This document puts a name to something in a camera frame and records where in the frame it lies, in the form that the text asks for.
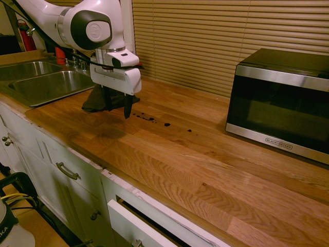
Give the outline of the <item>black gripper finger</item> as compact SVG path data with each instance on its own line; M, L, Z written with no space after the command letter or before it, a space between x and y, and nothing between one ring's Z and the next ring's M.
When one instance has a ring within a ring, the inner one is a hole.
M125 97L124 97L124 117L125 117L125 119L128 119L130 117L132 105L133 105L133 99L134 99L133 95L125 94Z
M110 90L108 87L103 86L102 87L102 97L105 103L105 108L107 111L112 110L112 100L110 95Z

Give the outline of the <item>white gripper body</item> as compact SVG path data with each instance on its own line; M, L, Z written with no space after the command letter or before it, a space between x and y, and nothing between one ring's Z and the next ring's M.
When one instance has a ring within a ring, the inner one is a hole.
M128 95L135 95L142 88L141 73L138 68L104 70L92 64L90 76L94 83Z

